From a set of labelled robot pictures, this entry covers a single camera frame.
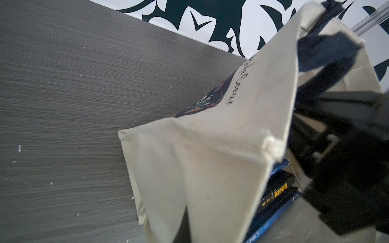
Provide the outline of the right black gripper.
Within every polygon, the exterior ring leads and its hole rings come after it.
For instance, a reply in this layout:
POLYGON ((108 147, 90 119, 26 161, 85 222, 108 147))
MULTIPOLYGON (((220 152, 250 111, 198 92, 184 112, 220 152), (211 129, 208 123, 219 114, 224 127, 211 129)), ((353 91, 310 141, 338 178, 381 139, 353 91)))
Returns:
POLYGON ((389 232, 389 95, 326 92, 298 100, 288 147, 311 183, 304 199, 337 235, 389 232))

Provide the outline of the cream canvas tote bag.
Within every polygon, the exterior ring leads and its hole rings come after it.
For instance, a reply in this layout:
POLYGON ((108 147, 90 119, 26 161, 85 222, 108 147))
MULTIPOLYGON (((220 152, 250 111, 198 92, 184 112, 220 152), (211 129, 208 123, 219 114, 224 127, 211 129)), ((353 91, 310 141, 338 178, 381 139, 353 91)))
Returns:
POLYGON ((284 158, 296 90, 379 91, 337 1, 310 1, 193 106, 118 132, 148 243, 241 243, 284 158))

